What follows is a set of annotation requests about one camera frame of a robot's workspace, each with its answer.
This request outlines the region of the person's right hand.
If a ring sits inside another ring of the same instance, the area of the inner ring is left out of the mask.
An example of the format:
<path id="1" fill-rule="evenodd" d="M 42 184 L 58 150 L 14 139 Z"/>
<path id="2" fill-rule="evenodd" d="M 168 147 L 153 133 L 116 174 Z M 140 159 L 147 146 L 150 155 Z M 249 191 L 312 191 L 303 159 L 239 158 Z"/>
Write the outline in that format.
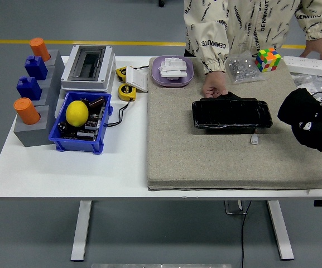
<path id="1" fill-rule="evenodd" d="M 225 72 L 214 71 L 207 73 L 202 86 L 202 93 L 205 98 L 218 98 L 220 95 L 227 95 Z"/>

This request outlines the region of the person's left hand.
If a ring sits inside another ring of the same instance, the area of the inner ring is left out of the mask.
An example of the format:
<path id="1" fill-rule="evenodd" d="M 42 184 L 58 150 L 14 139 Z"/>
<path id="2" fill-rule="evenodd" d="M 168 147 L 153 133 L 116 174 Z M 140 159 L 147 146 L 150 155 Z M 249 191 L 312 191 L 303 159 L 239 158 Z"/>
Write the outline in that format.
<path id="1" fill-rule="evenodd" d="M 301 58 L 306 58 L 311 52 L 317 52 L 322 60 L 322 38 L 316 40 L 306 40 L 305 49 L 301 53 Z"/>

